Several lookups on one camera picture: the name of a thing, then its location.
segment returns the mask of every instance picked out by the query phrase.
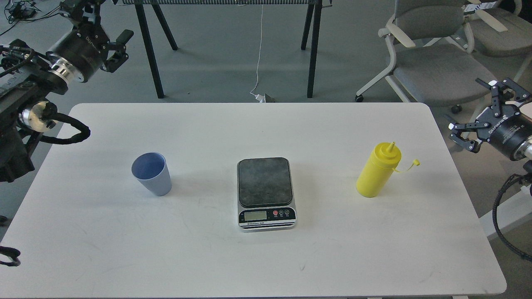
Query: bottle nozzle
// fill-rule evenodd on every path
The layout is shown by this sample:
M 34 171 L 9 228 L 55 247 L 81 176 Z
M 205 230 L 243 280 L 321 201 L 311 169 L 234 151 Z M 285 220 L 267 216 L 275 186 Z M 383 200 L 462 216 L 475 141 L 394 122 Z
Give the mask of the bottle nozzle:
M 388 153 L 391 153 L 394 150 L 394 147 L 395 147 L 395 142 L 392 142 L 390 143 L 390 145 L 388 145 L 388 148 L 386 148 L 386 151 Z

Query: chair seat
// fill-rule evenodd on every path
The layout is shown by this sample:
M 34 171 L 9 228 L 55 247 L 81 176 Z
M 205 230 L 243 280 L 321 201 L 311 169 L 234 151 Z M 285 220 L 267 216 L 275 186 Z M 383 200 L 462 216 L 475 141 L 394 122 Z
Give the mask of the chair seat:
M 489 90 L 475 79 L 495 79 L 487 68 L 452 44 L 397 52 L 394 75 L 416 101 L 434 107 L 481 98 Z
M 490 57 L 507 57 L 532 52 L 532 24 L 504 9 L 485 10 L 508 28 L 497 32 L 483 20 L 470 22 L 475 50 Z

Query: white power cord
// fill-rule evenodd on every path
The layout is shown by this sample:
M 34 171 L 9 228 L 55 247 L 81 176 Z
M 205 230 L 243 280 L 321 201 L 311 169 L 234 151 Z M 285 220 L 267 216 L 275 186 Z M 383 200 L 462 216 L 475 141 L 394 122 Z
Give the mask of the white power cord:
M 255 87 L 250 91 L 250 94 L 255 96 L 255 99 L 259 101 L 260 103 L 265 102 L 265 97 L 260 94 L 254 94 L 253 92 L 257 88 L 257 85 L 259 84 L 259 63 L 261 62 L 261 49 L 262 49 L 262 16 L 264 15 L 264 4 L 262 4 L 262 10 L 261 10 L 261 43 L 259 45 L 259 60 L 257 61 L 257 82 L 255 83 Z

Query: chair armrest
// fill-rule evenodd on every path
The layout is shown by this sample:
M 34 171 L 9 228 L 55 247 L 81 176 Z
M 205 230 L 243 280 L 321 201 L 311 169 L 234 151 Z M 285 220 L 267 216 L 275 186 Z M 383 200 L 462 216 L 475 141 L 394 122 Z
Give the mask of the chair armrest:
M 475 10 L 475 14 L 481 20 L 483 20 L 486 24 L 488 24 L 488 26 L 490 26 L 491 28 L 497 30 L 498 32 L 508 31 L 508 28 L 506 28 L 505 25 L 503 25 L 501 22 L 499 22 L 499 20 L 494 18 L 489 13 L 487 13 L 487 12 L 485 12 L 483 10 Z
M 414 48 L 415 43 L 414 41 L 404 33 L 401 28 L 399 28 L 396 24 L 393 23 L 387 23 L 386 29 L 405 47 L 407 48 Z

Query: black table leg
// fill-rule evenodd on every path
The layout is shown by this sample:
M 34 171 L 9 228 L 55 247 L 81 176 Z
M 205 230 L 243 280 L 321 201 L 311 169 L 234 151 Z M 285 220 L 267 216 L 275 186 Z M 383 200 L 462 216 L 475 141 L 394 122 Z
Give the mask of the black table leg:
M 155 53 L 153 52 L 152 39 L 149 36 L 148 22 L 146 21 L 146 14 L 142 4 L 135 4 L 137 11 L 138 24 L 140 25 L 140 32 L 144 40 L 144 47 L 146 48 L 146 55 L 148 55 L 149 68 L 152 71 L 153 83 L 158 98 L 164 98 L 163 86 L 161 84 L 161 77 L 157 68 L 157 61 L 155 60 Z
M 161 23 L 161 27 L 163 28 L 164 34 L 166 34 L 168 42 L 170 43 L 170 46 L 172 47 L 172 50 L 179 49 L 177 47 L 176 41 L 173 38 L 172 31 L 170 31 L 170 27 L 168 27 L 168 23 L 166 22 L 166 19 L 164 18 L 163 11 L 161 10 L 161 7 L 158 4 L 152 4 L 153 10 L 155 11 L 155 15 L 159 19 L 159 23 Z
M 309 4 L 306 9 L 305 29 L 303 29 L 303 39 L 301 40 L 301 50 L 306 50 L 306 41 L 309 38 L 310 21 L 312 21 L 312 12 L 314 11 L 314 4 Z
M 314 6 L 314 24 L 312 27 L 312 44 L 310 48 L 309 85 L 306 89 L 306 97 L 312 98 L 314 91 L 314 74 L 316 73 L 316 56 L 318 56 L 318 38 L 320 35 L 322 0 L 318 0 Z

